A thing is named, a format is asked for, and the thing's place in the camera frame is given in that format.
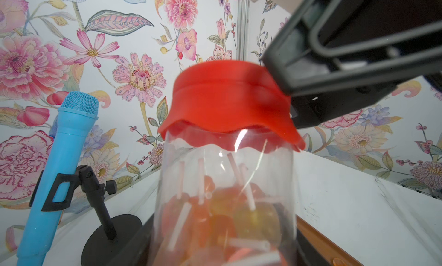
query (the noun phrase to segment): red silicone lid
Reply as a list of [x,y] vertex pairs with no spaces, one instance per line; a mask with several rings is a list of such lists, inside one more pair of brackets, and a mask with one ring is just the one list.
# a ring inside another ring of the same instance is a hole
[[[163,138],[167,131],[174,136],[185,135],[189,138],[183,139],[195,147],[213,143],[233,151],[235,137],[229,137],[232,142],[207,142],[202,137],[181,133],[180,122],[222,133],[263,127],[280,138],[271,139],[275,142],[270,145],[277,146],[276,141],[283,140],[299,152],[305,148],[305,142],[289,113],[290,97],[281,92],[266,68],[244,61],[218,60],[192,66],[177,77],[169,115],[159,132]],[[249,146],[261,151],[253,143]]]

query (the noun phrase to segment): round black base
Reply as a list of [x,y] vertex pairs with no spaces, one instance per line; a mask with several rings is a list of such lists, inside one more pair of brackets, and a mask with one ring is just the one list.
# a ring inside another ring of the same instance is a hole
[[103,227],[99,226],[84,246],[81,254],[82,266],[106,265],[125,247],[142,226],[141,220],[131,214],[118,215],[112,218],[112,223],[117,231],[117,237],[114,240],[108,240]]

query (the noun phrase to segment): blue microphone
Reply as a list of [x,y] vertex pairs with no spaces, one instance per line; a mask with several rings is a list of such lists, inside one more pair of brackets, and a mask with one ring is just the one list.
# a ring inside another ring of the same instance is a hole
[[97,98],[78,91],[70,92],[58,109],[57,134],[31,199],[30,215],[17,252],[17,266],[43,265],[61,210],[70,204],[72,196],[67,197],[67,193],[73,191],[75,185],[69,178],[74,177],[84,141],[98,119],[97,114]]

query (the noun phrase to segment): floral wallpaper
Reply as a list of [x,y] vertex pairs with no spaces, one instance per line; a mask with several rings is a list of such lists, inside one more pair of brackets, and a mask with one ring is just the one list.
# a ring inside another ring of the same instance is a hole
[[[261,64],[290,14],[259,0],[250,16],[247,60]],[[299,132],[309,152],[442,200],[441,107],[442,93],[421,76],[373,106]]]
[[[177,75],[236,57],[236,11],[237,0],[0,0],[0,263],[19,246],[66,95],[100,101],[79,165],[121,191],[161,166]],[[88,207],[78,188],[60,223]]]

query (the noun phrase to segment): white table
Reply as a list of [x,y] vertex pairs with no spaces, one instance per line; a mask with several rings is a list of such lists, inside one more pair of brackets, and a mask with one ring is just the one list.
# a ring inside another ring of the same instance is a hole
[[[295,153],[301,200],[296,211],[365,266],[442,265],[442,202],[325,158]],[[145,222],[155,209],[159,171],[106,200],[111,217]],[[78,266],[100,225],[89,210],[58,229],[46,266]],[[12,266],[15,256],[2,266]]]

